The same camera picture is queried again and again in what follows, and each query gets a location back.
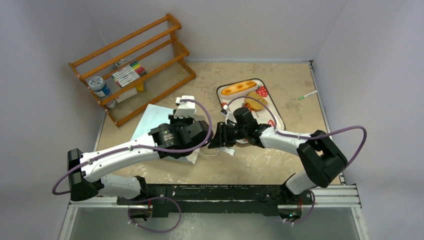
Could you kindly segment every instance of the toy bread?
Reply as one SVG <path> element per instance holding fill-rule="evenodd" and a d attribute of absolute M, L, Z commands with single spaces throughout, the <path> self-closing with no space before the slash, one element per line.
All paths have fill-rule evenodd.
<path fill-rule="evenodd" d="M 225 87 L 219 96 L 223 99 L 233 99 L 254 92 L 257 88 L 258 84 L 252 80 L 241 81 Z"/>
<path fill-rule="evenodd" d="M 259 100 L 261 103 L 265 104 L 265 106 L 268 105 L 267 100 L 265 100 L 265 98 L 261 97 L 259 94 L 257 94 L 254 91 L 253 92 L 249 92 L 247 94 L 247 96 Z M 264 106 L 262 106 L 262 104 L 260 104 L 259 102 L 255 101 L 253 99 L 247 98 L 247 97 L 244 99 L 244 105 L 248 109 L 250 109 L 251 111 L 255 111 L 255 112 L 259 112 L 262 109 L 264 109 Z"/>

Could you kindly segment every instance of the wooden rack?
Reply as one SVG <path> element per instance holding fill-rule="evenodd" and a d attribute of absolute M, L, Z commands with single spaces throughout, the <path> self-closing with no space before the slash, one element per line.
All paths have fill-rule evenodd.
<path fill-rule="evenodd" d="M 135 47 L 121 53 L 120 55 L 102 63 L 101 65 L 87 71 L 86 73 L 79 73 L 76 69 L 76 67 L 84 64 L 85 62 L 97 57 L 100 54 L 105 53 L 106 51 L 109 51 L 110 49 L 121 45 L 123 43 L 125 43 L 126 41 L 134 38 L 135 36 L 144 33 L 145 31 L 161 24 L 164 23 L 165 21 L 168 21 L 168 25 L 169 28 L 161 33 L 159 33 L 158 35 L 150 38 L 149 40 L 146 40 L 138 45 L 136 45 Z M 166 95 L 168 95 L 169 93 L 171 93 L 172 91 L 176 90 L 177 88 L 181 87 L 182 85 L 184 85 L 185 83 L 187 83 L 188 81 L 194 79 L 196 77 L 196 73 L 187 65 L 187 63 L 184 60 L 184 57 L 188 56 L 189 50 L 183 45 L 181 44 L 181 42 L 178 40 L 177 35 L 175 33 L 176 30 L 181 29 L 181 23 L 174 17 L 172 16 L 170 13 L 166 14 L 166 16 L 162 17 L 161 19 L 158 19 L 152 23 L 150 23 L 149 25 L 142 27 L 140 29 L 138 29 L 137 31 L 128 34 L 127 36 L 124 36 L 123 38 L 105 46 L 102 47 L 101 49 L 90 53 L 89 55 L 74 61 L 74 62 L 70 62 L 68 63 L 68 65 L 70 66 L 70 68 L 72 69 L 72 71 L 75 73 L 76 77 L 87 87 L 87 89 L 91 92 L 92 96 L 95 98 L 95 100 L 97 101 L 97 103 L 106 111 L 106 113 L 109 115 L 109 117 L 112 119 L 112 121 L 115 123 L 115 125 L 117 127 L 121 126 L 122 124 L 124 124 L 125 122 L 127 122 L 128 120 L 130 120 L 131 118 L 135 117 L 137 114 L 141 113 L 144 109 L 147 108 L 148 104 L 154 104 L 157 101 L 159 101 L 160 99 L 164 98 Z M 130 84 L 122 87 L 119 91 L 108 95 L 106 98 L 100 100 L 99 97 L 91 90 L 91 88 L 89 87 L 88 83 L 86 82 L 86 79 L 96 73 L 98 73 L 99 71 L 114 65 L 116 62 L 118 62 L 119 60 L 141 50 L 142 48 L 154 43 L 155 41 L 162 39 L 163 37 L 169 35 L 170 39 L 157 45 L 156 47 L 144 52 L 143 54 L 139 55 L 138 57 L 134 58 L 131 61 L 128 61 L 127 64 L 123 64 L 120 68 L 117 68 L 111 72 L 106 73 L 105 75 L 102 76 L 102 78 L 104 80 L 110 78 L 112 76 L 113 73 L 119 71 L 121 68 L 127 66 L 128 64 L 130 64 L 133 61 L 140 61 L 144 58 L 146 58 L 147 56 L 152 55 L 153 53 L 157 52 L 158 50 L 162 49 L 163 47 L 172 44 L 172 48 L 173 48 L 173 52 L 174 52 L 174 58 L 172 58 L 171 60 L 165 62 L 164 64 L 160 65 L 159 67 L 156 67 L 153 70 L 150 70 L 149 72 L 147 72 L 147 74 L 139 77 L 138 79 L 132 81 Z M 131 112 L 130 114 L 128 114 L 127 116 L 123 117 L 120 120 L 116 120 L 116 118 L 113 116 L 113 114 L 111 114 L 110 110 L 106 107 L 106 104 L 109 103 L 110 101 L 112 101 L 113 99 L 115 99 L 116 97 L 118 97 L 119 95 L 125 93 L 126 91 L 134 88 L 136 85 L 146 81 L 147 79 L 149 79 L 150 77 L 156 75 L 157 73 L 163 71 L 164 69 L 168 68 L 169 66 L 171 66 L 172 64 L 178 63 L 179 65 L 181 65 L 181 67 L 183 67 L 190 75 L 186 78 L 184 78 L 183 80 L 181 80 L 180 82 L 178 82 L 177 84 L 171 86 L 169 89 L 165 90 L 163 93 L 159 94 L 158 96 L 156 96 L 155 98 L 153 98 L 152 100 L 148 101 L 147 103 L 143 104 L 141 107 L 137 108 L 136 110 L 134 110 L 133 112 Z"/>

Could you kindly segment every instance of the gray wall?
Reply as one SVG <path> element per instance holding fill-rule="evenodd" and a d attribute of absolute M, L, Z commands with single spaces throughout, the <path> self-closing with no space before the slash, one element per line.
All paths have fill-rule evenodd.
<path fill-rule="evenodd" d="M 69 196 L 51 188 L 103 115 L 67 62 L 102 46 L 83 0 L 0 1 L 0 239 L 59 236 Z"/>
<path fill-rule="evenodd" d="M 303 61 L 315 58 L 347 0 L 88 0 L 110 43 L 166 13 L 182 24 L 189 60 Z"/>
<path fill-rule="evenodd" d="M 345 174 L 372 239 L 423 239 L 423 46 L 423 1 L 349 0 L 315 59 L 330 128 L 368 129 Z M 360 138 L 334 137 L 349 156 Z"/>

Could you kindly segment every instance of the green and white marker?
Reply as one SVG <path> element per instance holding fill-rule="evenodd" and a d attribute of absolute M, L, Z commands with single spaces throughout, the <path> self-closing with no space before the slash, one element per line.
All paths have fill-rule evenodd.
<path fill-rule="evenodd" d="M 304 96 L 299 97 L 299 100 L 302 100 L 302 99 L 304 99 L 304 98 L 307 98 L 307 97 L 309 97 L 309 96 L 311 96 L 311 95 L 314 95 L 314 94 L 316 94 L 316 93 L 318 93 L 318 91 L 317 91 L 317 90 L 315 90 L 315 91 L 313 91 L 313 92 L 310 92 L 310 93 L 308 93 L 308 94 L 306 94 L 306 95 L 304 95 Z"/>

